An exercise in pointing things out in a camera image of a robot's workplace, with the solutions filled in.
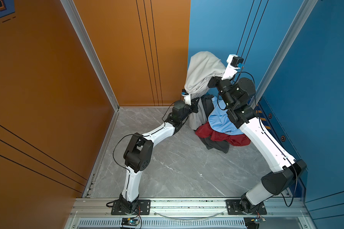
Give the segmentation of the light grey cloth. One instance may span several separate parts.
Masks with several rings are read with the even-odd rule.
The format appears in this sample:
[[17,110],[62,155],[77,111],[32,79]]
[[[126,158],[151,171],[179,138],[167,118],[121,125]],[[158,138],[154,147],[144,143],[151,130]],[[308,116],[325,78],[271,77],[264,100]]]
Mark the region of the light grey cloth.
[[191,100],[205,95],[212,77],[222,77],[226,67],[221,60],[208,51],[198,52],[190,59],[184,89]]

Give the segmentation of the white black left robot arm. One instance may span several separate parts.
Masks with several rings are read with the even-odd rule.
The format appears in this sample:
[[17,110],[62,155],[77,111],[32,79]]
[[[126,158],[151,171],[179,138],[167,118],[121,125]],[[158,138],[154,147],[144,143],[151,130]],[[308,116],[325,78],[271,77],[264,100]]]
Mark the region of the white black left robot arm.
[[132,134],[123,156],[126,181],[119,196],[121,208],[126,213],[135,213],[138,208],[140,180],[142,172],[151,162],[153,148],[176,134],[191,113],[198,112],[198,102],[199,98],[192,99],[191,104],[178,100],[161,126],[145,134]]

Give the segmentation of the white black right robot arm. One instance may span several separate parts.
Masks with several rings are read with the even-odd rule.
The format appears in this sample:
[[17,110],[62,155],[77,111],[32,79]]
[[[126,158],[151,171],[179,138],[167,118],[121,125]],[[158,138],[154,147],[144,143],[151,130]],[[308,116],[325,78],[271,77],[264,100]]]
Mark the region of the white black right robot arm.
[[228,79],[213,77],[208,87],[217,88],[230,122],[250,139],[270,167],[271,172],[241,196],[241,210],[245,214],[256,213],[263,201],[281,194],[291,185],[298,186],[307,165],[302,159],[296,160],[281,146],[265,129],[255,109],[249,106],[248,101],[256,99],[251,79],[241,78],[233,84]]

